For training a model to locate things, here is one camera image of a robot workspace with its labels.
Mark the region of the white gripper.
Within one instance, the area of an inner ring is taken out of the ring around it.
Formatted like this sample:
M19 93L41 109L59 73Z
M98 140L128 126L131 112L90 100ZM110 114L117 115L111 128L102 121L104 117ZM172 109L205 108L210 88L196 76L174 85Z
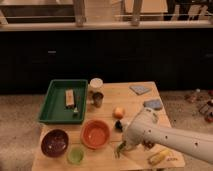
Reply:
M122 140L125 142L125 149L132 150L142 143L142 129L136 125L127 125L123 131Z

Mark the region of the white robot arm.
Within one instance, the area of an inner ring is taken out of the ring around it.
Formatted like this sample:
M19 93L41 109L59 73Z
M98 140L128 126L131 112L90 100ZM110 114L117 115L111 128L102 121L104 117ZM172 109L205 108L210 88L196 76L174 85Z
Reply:
M213 164L213 135L161 126L149 107L141 109L125 127L122 140L129 147L144 141L160 144Z

